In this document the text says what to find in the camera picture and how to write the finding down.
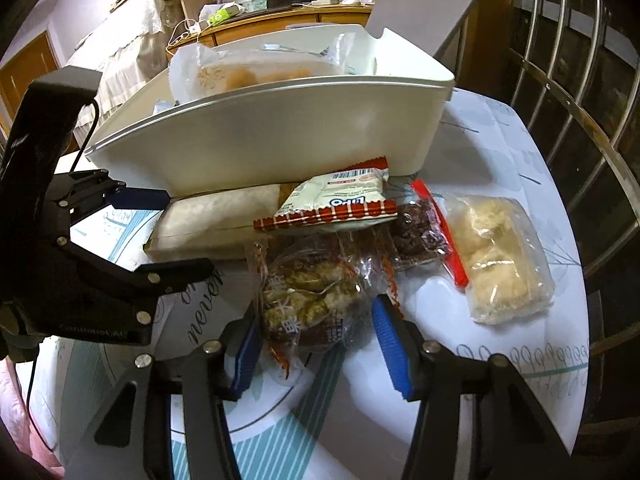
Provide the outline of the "metal window security bars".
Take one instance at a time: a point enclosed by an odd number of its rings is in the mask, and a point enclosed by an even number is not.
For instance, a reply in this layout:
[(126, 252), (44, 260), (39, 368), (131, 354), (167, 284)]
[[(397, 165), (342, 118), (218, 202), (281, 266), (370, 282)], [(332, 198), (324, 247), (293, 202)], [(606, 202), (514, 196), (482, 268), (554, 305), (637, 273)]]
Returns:
[(570, 218), (589, 295), (639, 313), (639, 52), (604, 0), (513, 0), (511, 104)]

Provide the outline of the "white plastic organizer box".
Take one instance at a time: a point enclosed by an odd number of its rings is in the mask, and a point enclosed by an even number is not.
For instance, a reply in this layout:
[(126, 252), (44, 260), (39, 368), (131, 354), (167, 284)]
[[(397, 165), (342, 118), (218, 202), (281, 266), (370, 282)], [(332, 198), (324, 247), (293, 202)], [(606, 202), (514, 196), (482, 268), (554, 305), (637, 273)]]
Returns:
[(321, 50), (356, 32), (378, 60), (375, 75), (333, 75), (258, 84), (153, 113), (172, 98), (168, 70), (94, 135), (87, 158), (113, 178), (173, 196), (303, 181), (384, 156), (393, 176), (418, 172), (431, 147), (454, 74), (392, 30), (358, 25), (284, 30), (228, 49), (286, 44)]

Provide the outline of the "grey office chair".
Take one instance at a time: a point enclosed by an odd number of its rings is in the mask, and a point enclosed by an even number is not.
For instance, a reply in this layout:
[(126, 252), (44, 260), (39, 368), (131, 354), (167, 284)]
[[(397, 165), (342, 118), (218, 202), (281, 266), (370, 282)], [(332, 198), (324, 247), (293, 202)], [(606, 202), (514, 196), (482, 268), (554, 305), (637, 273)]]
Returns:
[(409, 40), (460, 74), (469, 14), (476, 0), (375, 0), (366, 31), (381, 37), (385, 29)]

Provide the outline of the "yellow cookies clear bag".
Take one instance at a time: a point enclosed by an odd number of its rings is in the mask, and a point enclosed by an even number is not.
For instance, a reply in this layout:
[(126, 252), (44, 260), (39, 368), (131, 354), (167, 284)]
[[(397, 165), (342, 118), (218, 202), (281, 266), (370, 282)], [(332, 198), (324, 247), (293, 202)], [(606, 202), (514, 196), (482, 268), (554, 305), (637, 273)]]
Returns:
[(447, 226), (469, 279), (474, 322), (499, 325), (551, 308), (555, 284), (544, 248), (513, 198), (447, 195)]

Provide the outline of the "beige wafer bar pack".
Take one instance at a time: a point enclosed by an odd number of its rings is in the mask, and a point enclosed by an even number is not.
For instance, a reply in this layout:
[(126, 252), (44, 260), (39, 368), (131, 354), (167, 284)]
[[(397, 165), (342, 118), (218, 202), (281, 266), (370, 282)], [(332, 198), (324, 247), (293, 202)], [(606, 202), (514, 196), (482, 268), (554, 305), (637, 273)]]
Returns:
[(144, 245), (154, 262), (209, 258), (236, 260), (265, 238), (256, 220), (273, 216), (293, 191), (292, 184), (268, 184), (173, 200)]

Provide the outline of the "green tissue pack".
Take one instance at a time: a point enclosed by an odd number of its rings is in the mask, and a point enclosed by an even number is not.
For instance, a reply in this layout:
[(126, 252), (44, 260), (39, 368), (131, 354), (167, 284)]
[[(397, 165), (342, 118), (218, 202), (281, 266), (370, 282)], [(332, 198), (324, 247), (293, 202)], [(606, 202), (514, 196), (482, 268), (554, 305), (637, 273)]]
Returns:
[(209, 26), (218, 26), (219, 24), (230, 20), (230, 18), (234, 18), (238, 13), (239, 10), (235, 6), (228, 6), (228, 8), (219, 9), (212, 15), (209, 15), (207, 23)]

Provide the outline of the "brown cake clear pack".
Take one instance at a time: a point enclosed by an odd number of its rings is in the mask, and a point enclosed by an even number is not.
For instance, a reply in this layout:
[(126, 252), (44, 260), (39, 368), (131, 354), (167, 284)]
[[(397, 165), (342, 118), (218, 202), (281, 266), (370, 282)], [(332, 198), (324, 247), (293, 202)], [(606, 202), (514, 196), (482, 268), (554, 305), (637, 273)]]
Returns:
[(190, 44), (169, 62), (169, 89), (174, 100), (184, 104), (258, 84), (341, 75), (349, 50), (341, 38), (319, 52), (282, 44), (238, 50)]

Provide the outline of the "white printed tablecloth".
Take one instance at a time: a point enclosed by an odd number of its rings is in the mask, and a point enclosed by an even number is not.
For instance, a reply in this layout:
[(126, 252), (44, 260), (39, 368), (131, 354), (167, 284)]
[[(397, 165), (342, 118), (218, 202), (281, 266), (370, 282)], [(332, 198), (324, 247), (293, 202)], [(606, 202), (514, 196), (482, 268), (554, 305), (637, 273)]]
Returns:
[[(454, 235), (462, 234), (462, 259), (472, 263), (471, 286), (457, 289), (441, 266), (416, 266), (400, 274), (402, 312), (424, 337), (435, 337), (458, 356), (486, 360), (508, 356), (573, 451), (586, 396), (588, 313), (582, 265), (565, 208), (551, 174), (513, 108), (454, 90), (418, 178), (426, 181), (447, 217), (454, 206)], [(460, 196), (509, 197), (527, 211), (542, 252), (536, 274), (521, 271), (498, 202), (460, 206)], [(75, 243), (126, 269), (146, 258), (143, 243), (159, 214), (111, 208), (72, 229)], [(525, 298), (524, 278), (544, 275), (548, 261), (552, 307), (510, 323), (478, 324), (504, 313), (507, 299)], [(182, 356), (240, 316), (252, 299), (244, 260), (217, 263), (219, 278), (165, 296), (157, 309), (151, 351)], [(346, 349), (302, 358), (296, 382), (280, 382), (272, 363), (258, 365), (237, 404), (225, 403), (235, 456), (247, 479), (400, 479), (417, 403), (395, 391), (374, 334)], [(127, 367), (137, 348), (50, 338), (44, 341), (30, 396), (32, 417), (63, 464)]]

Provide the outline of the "wooden desk with drawers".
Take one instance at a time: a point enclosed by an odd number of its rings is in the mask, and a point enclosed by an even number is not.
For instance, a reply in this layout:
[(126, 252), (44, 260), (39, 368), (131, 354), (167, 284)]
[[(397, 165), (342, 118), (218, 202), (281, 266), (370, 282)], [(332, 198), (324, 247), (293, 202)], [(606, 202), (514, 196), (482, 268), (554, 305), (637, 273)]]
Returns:
[(188, 44), (204, 44), (206, 47), (217, 47), (228, 42), (280, 32), (294, 26), (315, 24), (357, 24), (366, 26), (373, 6), (305, 6), (282, 12), (256, 14), (249, 18), (239, 18), (227, 23), (209, 27), (204, 32), (190, 34), (186, 38), (168, 44), (166, 56), (168, 60), (176, 51)]

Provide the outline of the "large white cracker bag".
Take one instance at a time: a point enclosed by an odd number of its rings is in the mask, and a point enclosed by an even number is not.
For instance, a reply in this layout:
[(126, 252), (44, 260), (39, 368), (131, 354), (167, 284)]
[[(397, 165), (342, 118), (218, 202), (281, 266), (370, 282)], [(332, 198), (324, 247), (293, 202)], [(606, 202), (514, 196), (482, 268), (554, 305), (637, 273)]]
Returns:
[(370, 44), (359, 38), (356, 32), (338, 34), (321, 50), (301, 49), (286, 44), (262, 44), (259, 50), (313, 58), (338, 68), (340, 74), (360, 76), (375, 75), (378, 72), (378, 60), (372, 53)]

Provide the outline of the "lace covered cabinet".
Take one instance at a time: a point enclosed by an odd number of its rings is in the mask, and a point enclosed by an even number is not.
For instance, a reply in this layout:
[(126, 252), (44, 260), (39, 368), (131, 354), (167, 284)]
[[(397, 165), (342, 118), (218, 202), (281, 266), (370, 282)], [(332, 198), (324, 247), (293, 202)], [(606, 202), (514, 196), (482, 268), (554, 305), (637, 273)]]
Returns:
[(68, 64), (102, 74), (100, 117), (90, 106), (80, 112), (73, 130), (78, 143), (167, 67), (166, 47), (183, 18), (180, 0), (128, 0), (85, 36)]

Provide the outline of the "red white biscuit packet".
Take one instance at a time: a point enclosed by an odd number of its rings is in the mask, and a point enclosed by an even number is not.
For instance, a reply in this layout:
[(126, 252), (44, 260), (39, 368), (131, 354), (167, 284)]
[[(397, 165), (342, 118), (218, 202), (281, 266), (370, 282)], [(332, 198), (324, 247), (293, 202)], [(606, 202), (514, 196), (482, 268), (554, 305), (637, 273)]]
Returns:
[(387, 159), (372, 158), (320, 174), (297, 185), (271, 217), (254, 221), (254, 230), (271, 235), (355, 231), (397, 218), (397, 204), (385, 196)]

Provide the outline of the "red mixed nuts packet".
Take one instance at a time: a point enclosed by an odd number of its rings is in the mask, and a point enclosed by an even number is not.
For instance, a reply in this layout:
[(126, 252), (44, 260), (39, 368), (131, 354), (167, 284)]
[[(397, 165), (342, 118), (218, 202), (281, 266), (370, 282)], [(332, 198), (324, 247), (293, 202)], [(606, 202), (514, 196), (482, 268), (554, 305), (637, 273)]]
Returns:
[(411, 187), (416, 200), (391, 222), (299, 237), (275, 257), (255, 244), (258, 320), (281, 382), (296, 380), (299, 353), (351, 340), (374, 296), (387, 292), (397, 307), (398, 272), (436, 262), (468, 286), (444, 214), (422, 180)]

